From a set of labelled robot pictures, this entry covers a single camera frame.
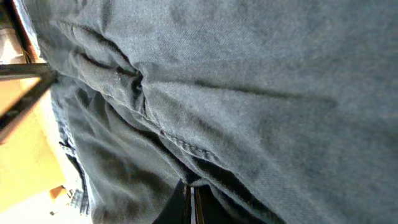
clothing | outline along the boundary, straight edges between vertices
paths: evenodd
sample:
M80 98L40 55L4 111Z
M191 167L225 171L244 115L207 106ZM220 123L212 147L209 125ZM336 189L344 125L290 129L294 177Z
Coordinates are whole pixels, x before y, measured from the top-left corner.
M179 179L237 222L396 222L394 5L24 1L93 222L151 223Z

garment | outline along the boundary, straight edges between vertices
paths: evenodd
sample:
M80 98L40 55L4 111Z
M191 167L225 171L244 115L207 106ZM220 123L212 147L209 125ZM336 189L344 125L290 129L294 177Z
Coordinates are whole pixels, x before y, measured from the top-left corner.
M179 179L237 222L394 223L393 1L24 1L94 223Z

